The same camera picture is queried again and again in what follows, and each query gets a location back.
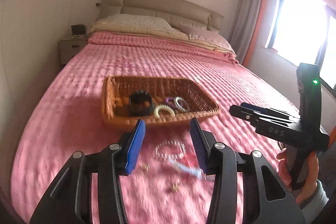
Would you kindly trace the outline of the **grey sleeve forearm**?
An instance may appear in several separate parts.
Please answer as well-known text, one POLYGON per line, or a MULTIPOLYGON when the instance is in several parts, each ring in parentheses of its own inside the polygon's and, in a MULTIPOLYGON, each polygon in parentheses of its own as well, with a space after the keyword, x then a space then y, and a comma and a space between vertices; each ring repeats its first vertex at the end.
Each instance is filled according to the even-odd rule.
POLYGON ((328 203, 329 198, 323 188, 322 182, 317 180, 315 192, 300 205, 306 223, 312 223, 328 203))

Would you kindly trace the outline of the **person's right hand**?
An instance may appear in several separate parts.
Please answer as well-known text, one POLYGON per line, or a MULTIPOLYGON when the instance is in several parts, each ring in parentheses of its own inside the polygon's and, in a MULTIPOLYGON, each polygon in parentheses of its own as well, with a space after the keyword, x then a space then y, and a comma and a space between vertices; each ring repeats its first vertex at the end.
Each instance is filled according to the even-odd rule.
MULTIPOLYGON (((276 156, 279 160, 278 163, 278 175, 284 182, 284 184, 291 190, 291 176, 287 169, 287 151, 286 149, 282 149, 276 156)), ((308 164, 308 175, 305 181, 304 186, 301 188, 301 191, 295 198, 296 202, 301 204, 304 201, 308 200, 317 189, 317 179, 319 173, 319 165, 318 158, 315 152, 311 152, 309 157, 307 158, 308 164)))

